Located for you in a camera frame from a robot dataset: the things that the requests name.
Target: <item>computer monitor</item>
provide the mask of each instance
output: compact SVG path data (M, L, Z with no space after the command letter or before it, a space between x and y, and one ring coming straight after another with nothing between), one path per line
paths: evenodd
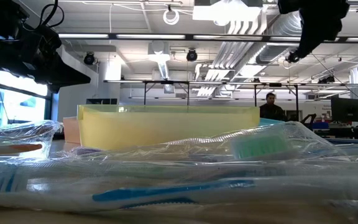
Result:
M358 122L358 100L346 98L331 98L333 121Z

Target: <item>metal frame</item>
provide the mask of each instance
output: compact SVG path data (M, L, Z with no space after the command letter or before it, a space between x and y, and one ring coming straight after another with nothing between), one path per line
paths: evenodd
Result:
M181 84L185 84L187 85L187 106L190 105L190 85L248 85L248 86L253 86L254 87L254 101L255 101L255 106L257 106L257 94L259 92L257 92L257 87L258 86L263 86L263 88L265 88L266 86L270 86L270 87L287 87L289 89L289 91L291 93L293 93L295 95L295 104L296 104L296 119L299 121L299 92L298 92L298 87L299 86L350 86L350 87L358 87L358 84L318 84L318 83L233 83L233 82L190 82L190 81L169 81L169 80L105 80L105 83L143 83L144 84L144 105L146 105L146 99L173 99L173 98L161 98L161 97L154 97L154 98L148 98L147 97L147 92L153 88L155 86L155 84L159 83L162 85L174 85L174 84L179 84L181 87ZM153 85L147 89L147 84L148 83L153 83ZM295 87L295 92L293 90L290 89L290 86ZM138 99L138 97L129 97L130 99ZM175 98L178 100L185 100L186 98ZM212 100L212 98L192 98L192 100ZM240 98L235 98L235 99L231 99L231 100L249 100L249 99L240 99Z
M180 41L225 41L225 42L263 42L300 43L300 36L280 35L229 35L229 34L140 34L140 33L59 33L62 40L180 40ZM324 44L358 44L358 37L339 36Z
M144 80L143 83L144 83L144 97L143 97L143 99L144 99L143 104L144 105L146 105L147 92L149 90L151 90L155 86L155 84L159 83L159 84L163 84L163 85L179 84L183 89L184 89L184 87L181 84L186 84L187 85L187 106L190 106L190 83L189 82L186 82L186 81L168 81L168 80L160 80L160 81ZM153 85L149 89L147 89L147 84L148 83L153 83Z

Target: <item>ceiling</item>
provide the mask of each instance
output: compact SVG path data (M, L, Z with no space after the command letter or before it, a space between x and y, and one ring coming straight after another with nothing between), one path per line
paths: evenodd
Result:
M16 0L31 9L32 14L28 23L35 26L39 22L42 8L46 4L53 3L53 0ZM183 6L180 9L192 10L193 0L181 0ZM162 17L164 11L147 11L144 15L142 11L126 9L124 7L110 5L88 5L80 2L60 2L59 6L65 11L65 20L63 24L56 27L57 32L111 32L113 33L166 33L166 34L224 34L228 27L216 26L212 21L193 21L192 16L180 13L180 19L177 24L171 26L166 24ZM130 5L128 7L141 10L140 6ZM165 6L144 6L147 10L164 9ZM277 10L270 8L267 20L268 24L277 18ZM109 16L111 10L111 27ZM55 17L50 22L54 24L61 19L61 12L57 11ZM345 19L342 20L343 29L340 35L357 35L358 36L358 13L350 12ZM148 59L149 41L129 41L129 40L72 40L65 42L66 46L80 45L93 46L115 46L117 52L120 53L126 66L123 67L122 74L130 77L133 74L151 74L153 69L158 69L157 64ZM219 52L221 42L185 42L171 41L169 42L170 51L175 55L171 55L171 61L167 62L170 70L188 70L195 71L196 63L186 61L186 54L189 48L195 48L198 53L198 60L214 60ZM76 53L79 57L84 56L84 52ZM344 61L358 62L358 44L322 44L313 51L318 60L324 64L326 68L335 68L336 76L343 81L347 81L349 77L349 68L357 65ZM109 52L98 52L96 54L100 60L107 60L110 57ZM263 82L292 82L309 81L313 75L319 74L326 69L313 56L308 56L300 63L292 65L288 69L288 65L283 62L280 57L274 66L268 66L263 70L261 80Z

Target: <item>toothbrush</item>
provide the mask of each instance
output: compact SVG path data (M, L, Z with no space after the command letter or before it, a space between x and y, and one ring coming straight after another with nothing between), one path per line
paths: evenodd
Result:
M97 212L160 203L239 203L274 200L358 200L358 176L222 179L172 187L126 188L93 195L0 190L0 206Z
M42 148L41 144L6 145L6 146L0 146L0 154L30 152L41 148Z

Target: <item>ventilation duct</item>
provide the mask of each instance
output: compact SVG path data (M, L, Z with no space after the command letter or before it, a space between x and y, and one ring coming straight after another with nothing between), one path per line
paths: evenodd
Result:
M267 35L301 35L302 27L299 12L282 15L277 21L267 29ZM243 77L253 77L261 72L265 66L274 62L279 56L284 54L288 45L271 45L266 43L256 43L247 52L247 55L239 64L240 75Z

